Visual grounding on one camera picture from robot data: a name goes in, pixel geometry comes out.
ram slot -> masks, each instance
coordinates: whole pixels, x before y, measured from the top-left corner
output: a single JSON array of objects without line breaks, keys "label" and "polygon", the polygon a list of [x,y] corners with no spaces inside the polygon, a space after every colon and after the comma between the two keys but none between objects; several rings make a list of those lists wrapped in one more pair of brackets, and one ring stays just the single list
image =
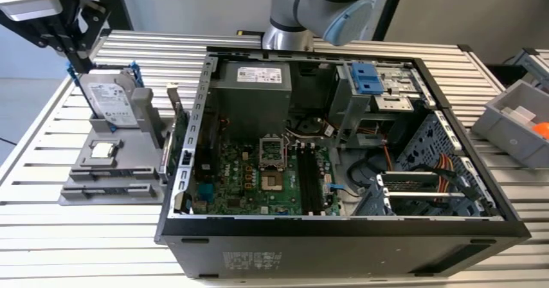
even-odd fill
[{"label": "ram slot", "polygon": [[315,151],[310,147],[298,149],[298,178],[303,214],[309,215],[313,212],[314,215],[319,215],[322,211],[321,183]]}]

motherboard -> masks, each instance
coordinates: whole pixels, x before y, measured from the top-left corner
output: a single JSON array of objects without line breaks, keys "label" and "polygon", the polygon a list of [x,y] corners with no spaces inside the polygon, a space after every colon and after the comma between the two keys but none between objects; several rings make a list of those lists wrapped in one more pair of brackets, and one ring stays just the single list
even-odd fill
[{"label": "motherboard", "polygon": [[218,167],[213,180],[198,184],[195,214],[340,215],[326,148],[278,137],[226,141]]}]

white wall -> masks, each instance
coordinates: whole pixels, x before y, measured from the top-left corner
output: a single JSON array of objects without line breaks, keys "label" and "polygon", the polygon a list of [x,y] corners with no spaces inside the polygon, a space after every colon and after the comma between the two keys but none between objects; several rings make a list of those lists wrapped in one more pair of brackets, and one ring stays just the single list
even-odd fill
[{"label": "white wall", "polygon": [[549,0],[401,0],[386,41],[468,44],[484,62],[549,48]]},{"label": "white wall", "polygon": [[134,29],[235,35],[269,27],[270,0],[126,0]]},{"label": "white wall", "polygon": [[0,25],[0,78],[63,79],[64,57],[39,48]]}]

metal workbench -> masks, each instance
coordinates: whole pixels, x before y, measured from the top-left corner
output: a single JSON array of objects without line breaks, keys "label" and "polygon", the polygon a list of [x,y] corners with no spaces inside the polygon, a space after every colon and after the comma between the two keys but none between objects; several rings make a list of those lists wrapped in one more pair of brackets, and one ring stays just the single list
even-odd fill
[{"label": "metal workbench", "polygon": [[[259,37],[206,37],[114,31],[102,38],[95,61],[126,65],[136,60],[154,104],[171,113],[165,91],[179,84],[191,108],[205,48],[258,48]],[[446,94],[465,127],[502,90],[473,53],[457,46],[353,42],[336,48],[321,40],[315,51],[420,57]],[[0,287],[314,287],[417,286],[549,287],[549,170],[524,168],[489,142],[474,144],[514,207],[532,239],[452,278],[370,282],[331,280],[189,280],[170,250],[153,242],[161,206],[58,206],[59,190],[90,132],[90,109],[67,79],[0,169]]]}]

power supply label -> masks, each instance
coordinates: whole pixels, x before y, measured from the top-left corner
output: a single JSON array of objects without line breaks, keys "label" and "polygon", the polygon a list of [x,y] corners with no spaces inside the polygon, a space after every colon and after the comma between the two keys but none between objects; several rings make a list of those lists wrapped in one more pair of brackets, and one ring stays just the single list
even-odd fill
[{"label": "power supply label", "polygon": [[277,270],[282,252],[274,251],[226,251],[225,267],[229,270]]},{"label": "power supply label", "polygon": [[122,86],[94,82],[88,84],[88,88],[104,119],[116,126],[138,125]]},{"label": "power supply label", "polygon": [[265,84],[282,83],[282,69],[266,67],[241,67],[238,82],[262,82]]}]

